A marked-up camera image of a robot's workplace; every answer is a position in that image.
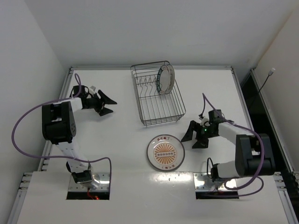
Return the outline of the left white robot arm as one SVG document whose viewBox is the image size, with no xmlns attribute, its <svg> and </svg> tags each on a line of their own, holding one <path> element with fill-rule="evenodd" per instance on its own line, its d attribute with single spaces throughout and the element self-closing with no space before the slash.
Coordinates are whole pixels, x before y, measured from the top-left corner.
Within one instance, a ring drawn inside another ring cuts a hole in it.
<svg viewBox="0 0 299 224">
<path fill-rule="evenodd" d="M 93 171 L 92 162 L 80 151 L 75 138 L 77 128 L 74 113 L 93 109 L 98 115 L 105 116 L 113 112 L 106 105 L 116 104 L 116 101 L 93 86 L 76 85 L 72 88 L 70 98 L 42 106 L 43 137 L 57 146 L 66 157 L 66 167 L 74 182 L 88 189 L 98 188 L 100 177 Z"/>
</svg>

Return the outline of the white plate grey pattern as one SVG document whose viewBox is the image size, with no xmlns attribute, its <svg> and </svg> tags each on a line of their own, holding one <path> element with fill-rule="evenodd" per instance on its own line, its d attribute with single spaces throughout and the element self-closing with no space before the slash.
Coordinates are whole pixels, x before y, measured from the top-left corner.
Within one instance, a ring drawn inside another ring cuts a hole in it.
<svg viewBox="0 0 299 224">
<path fill-rule="evenodd" d="M 167 67 L 169 68 L 169 72 L 170 72 L 170 85 L 166 91 L 166 94 L 169 94 L 172 91 L 172 88 L 175 83 L 175 70 L 171 64 L 168 64 Z"/>
</svg>

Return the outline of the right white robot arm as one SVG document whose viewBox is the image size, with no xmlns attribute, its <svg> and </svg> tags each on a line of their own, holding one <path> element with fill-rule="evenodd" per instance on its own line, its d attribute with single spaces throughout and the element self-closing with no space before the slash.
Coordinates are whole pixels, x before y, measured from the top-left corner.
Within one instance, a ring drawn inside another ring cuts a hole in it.
<svg viewBox="0 0 299 224">
<path fill-rule="evenodd" d="M 221 110 L 212 110 L 201 122 L 192 120 L 181 142 L 192 140 L 196 133 L 194 149 L 208 148 L 209 139 L 223 137 L 235 146 L 235 159 L 212 165 L 210 178 L 213 181 L 242 177 L 273 175 L 275 160 L 268 135 L 257 135 L 250 129 L 238 127 L 233 121 L 226 121 Z"/>
</svg>

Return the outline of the green rimmed white plate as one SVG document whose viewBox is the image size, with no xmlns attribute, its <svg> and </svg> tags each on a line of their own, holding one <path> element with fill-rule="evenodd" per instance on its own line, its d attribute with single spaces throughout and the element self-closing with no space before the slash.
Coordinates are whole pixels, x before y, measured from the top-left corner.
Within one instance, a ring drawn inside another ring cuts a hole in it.
<svg viewBox="0 0 299 224">
<path fill-rule="evenodd" d="M 160 95 L 165 95 L 166 91 L 170 85 L 170 72 L 169 68 L 167 65 L 163 65 L 157 74 L 156 78 L 156 87 L 157 87 L 157 92 Z"/>
</svg>

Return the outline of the orange sunburst plate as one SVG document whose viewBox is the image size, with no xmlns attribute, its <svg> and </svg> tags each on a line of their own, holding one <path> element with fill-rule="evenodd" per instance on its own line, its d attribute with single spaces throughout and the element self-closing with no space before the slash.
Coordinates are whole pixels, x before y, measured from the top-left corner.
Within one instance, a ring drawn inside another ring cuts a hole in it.
<svg viewBox="0 0 299 224">
<path fill-rule="evenodd" d="M 155 170 L 171 172 L 182 165 L 185 159 L 185 148 L 175 136 L 161 134 L 148 143 L 146 157 Z"/>
</svg>

